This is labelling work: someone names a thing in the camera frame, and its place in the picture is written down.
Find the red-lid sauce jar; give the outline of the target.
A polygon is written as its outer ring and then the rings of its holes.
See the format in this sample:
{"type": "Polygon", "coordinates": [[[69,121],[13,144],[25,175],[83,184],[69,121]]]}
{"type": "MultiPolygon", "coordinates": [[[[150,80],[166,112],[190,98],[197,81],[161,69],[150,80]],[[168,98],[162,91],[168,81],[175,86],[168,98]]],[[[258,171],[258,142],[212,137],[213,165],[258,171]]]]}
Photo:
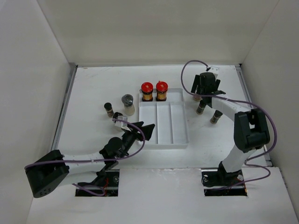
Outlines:
{"type": "Polygon", "coordinates": [[[142,101],[150,102],[153,101],[153,85],[150,82],[144,82],[141,85],[142,101]]]}
{"type": "Polygon", "coordinates": [[[156,84],[156,100],[166,101],[167,100],[168,84],[164,81],[158,81],[156,84]]]}

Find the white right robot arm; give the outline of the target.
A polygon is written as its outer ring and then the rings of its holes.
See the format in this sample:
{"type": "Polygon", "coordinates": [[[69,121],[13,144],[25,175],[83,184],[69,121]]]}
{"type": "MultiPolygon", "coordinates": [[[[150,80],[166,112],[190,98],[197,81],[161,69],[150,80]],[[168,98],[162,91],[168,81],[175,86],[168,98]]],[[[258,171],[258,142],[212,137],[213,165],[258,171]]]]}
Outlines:
{"type": "Polygon", "coordinates": [[[220,80],[214,73],[204,72],[195,76],[191,89],[192,93],[201,96],[198,114],[209,106],[215,110],[211,123],[216,124],[222,115],[234,123],[234,146],[229,155],[219,163],[216,171],[202,173],[202,183],[206,187],[237,184],[241,181],[245,161],[270,141],[264,112],[229,99],[225,92],[218,89],[219,85],[220,80]]]}

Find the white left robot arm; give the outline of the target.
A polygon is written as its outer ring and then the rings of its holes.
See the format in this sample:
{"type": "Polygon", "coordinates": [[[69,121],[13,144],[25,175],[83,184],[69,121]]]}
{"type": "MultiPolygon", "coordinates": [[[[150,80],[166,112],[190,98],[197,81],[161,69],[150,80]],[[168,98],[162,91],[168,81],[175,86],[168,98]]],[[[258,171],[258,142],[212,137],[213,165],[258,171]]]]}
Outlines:
{"type": "Polygon", "coordinates": [[[56,149],[41,159],[27,165],[27,176],[34,198],[44,197],[57,187],[71,184],[78,190],[92,196],[105,196],[103,182],[107,171],[118,165],[119,161],[133,157],[129,149],[136,141],[144,145],[149,141],[155,124],[145,125],[139,121],[125,122],[121,137],[113,137],[99,152],[85,155],[67,155],[56,149]]]}

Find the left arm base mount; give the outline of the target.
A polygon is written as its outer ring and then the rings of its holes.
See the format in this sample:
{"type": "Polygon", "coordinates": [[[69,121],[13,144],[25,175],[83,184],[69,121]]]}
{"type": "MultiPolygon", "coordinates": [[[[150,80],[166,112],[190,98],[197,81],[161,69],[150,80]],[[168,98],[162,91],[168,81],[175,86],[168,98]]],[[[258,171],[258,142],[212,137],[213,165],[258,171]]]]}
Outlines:
{"type": "Polygon", "coordinates": [[[117,197],[119,193],[120,170],[112,169],[100,172],[92,182],[79,182],[76,187],[76,197],[117,197]]]}

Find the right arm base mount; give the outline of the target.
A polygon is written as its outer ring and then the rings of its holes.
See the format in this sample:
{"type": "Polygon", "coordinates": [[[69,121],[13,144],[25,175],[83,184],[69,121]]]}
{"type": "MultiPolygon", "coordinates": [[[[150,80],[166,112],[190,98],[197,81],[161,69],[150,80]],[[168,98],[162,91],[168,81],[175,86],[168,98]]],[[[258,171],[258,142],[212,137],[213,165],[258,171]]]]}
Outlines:
{"type": "Polygon", "coordinates": [[[244,183],[232,187],[244,180],[241,170],[224,176],[217,170],[202,170],[201,174],[205,196],[247,196],[244,183]]]}

